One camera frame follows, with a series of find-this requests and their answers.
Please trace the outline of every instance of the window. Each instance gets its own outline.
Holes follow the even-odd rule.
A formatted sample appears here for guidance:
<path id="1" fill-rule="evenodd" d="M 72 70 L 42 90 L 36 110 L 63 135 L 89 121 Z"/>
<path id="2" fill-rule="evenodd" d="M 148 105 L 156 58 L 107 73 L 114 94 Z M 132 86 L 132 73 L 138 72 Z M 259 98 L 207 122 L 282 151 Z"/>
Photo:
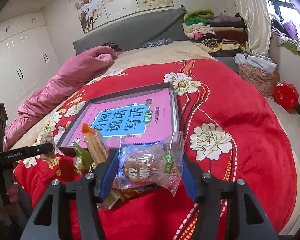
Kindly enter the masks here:
<path id="1" fill-rule="evenodd" d="M 300 14 L 294 8 L 289 0 L 266 0 L 270 18 L 273 19 L 278 15 L 281 21 L 290 21 L 294 23 L 297 28 L 300 39 Z"/>

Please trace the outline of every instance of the beige bed sheet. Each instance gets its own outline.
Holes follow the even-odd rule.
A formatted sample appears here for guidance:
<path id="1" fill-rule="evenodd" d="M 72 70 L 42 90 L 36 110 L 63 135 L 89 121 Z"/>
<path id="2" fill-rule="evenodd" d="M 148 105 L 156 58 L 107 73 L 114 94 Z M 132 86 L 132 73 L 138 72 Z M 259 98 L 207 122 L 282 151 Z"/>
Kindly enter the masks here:
<path id="1" fill-rule="evenodd" d="M 200 49 L 196 44 L 192 44 L 188 41 L 175 41 L 172 44 L 165 45 L 165 46 L 144 48 L 144 49 L 134 49 L 131 51 L 124 52 L 121 55 L 119 55 L 119 57 L 115 60 L 115 63 L 111 66 L 111 68 L 109 68 L 106 71 L 105 74 L 111 73 L 115 70 L 128 69 L 135 66 L 169 63 L 169 62 L 175 62 L 175 61 L 187 60 L 187 59 L 216 60 L 214 57 L 210 56 L 208 53 Z M 12 149 L 20 148 L 24 146 L 31 146 L 37 139 L 39 133 L 42 131 L 46 121 L 62 105 L 63 103 L 61 103 L 58 107 L 56 107 L 50 114 L 45 116 L 40 122 L 34 125 L 12 147 Z M 296 205 L 293 214 L 290 217 L 284 229 L 281 231 L 281 233 L 288 233 L 292 229 L 295 221 L 300 215 L 300 164 L 295 154 L 293 156 L 294 156 L 296 170 L 297 170 L 297 200 L 296 200 Z"/>

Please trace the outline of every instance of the laundry basket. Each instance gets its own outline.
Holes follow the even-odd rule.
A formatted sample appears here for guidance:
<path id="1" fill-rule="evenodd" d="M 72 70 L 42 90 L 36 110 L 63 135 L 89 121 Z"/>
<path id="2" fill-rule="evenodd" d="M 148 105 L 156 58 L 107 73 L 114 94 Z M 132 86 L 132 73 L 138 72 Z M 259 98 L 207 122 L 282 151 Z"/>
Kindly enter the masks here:
<path id="1" fill-rule="evenodd" d="M 267 98 L 273 98 L 275 86 L 279 82 L 278 68 L 273 72 L 267 72 L 249 65 L 237 64 L 241 78 L 251 83 Z"/>

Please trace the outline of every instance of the white wardrobe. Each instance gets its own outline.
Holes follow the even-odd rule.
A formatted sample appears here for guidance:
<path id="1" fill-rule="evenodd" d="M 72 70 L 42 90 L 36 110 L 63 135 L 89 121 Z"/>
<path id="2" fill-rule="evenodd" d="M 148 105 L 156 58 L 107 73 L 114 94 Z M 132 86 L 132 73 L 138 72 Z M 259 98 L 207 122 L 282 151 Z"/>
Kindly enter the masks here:
<path id="1" fill-rule="evenodd" d="M 9 125 L 18 107 L 60 68 L 42 13 L 0 23 L 0 103 Z"/>

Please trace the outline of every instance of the red floral bedspread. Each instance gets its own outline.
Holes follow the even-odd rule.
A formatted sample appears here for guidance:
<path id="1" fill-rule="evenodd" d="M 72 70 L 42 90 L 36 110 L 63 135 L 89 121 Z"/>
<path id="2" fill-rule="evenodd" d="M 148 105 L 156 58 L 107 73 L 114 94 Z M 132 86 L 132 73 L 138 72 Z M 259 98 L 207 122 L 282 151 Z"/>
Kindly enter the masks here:
<path id="1" fill-rule="evenodd" d="M 186 60 L 147 65 L 101 76 L 82 87 L 47 122 L 58 140 L 84 103 L 105 94 L 173 82 L 178 94 L 180 129 L 185 153 L 203 171 L 219 179 L 245 179 L 279 232 L 289 220 L 296 200 L 296 170 L 290 142 L 267 101 L 224 64 Z M 17 181 L 37 204 L 53 179 L 68 182 L 80 176 L 72 158 L 58 155 L 53 166 L 33 158 L 20 163 Z M 220 205 L 224 227 L 226 201 Z M 73 233 L 79 239 L 75 203 L 71 205 Z M 149 192 L 112 210 L 101 212 L 107 239 L 191 239 L 198 206 L 182 183 L 176 196 L 164 188 Z M 219 232 L 222 238 L 223 229 Z"/>

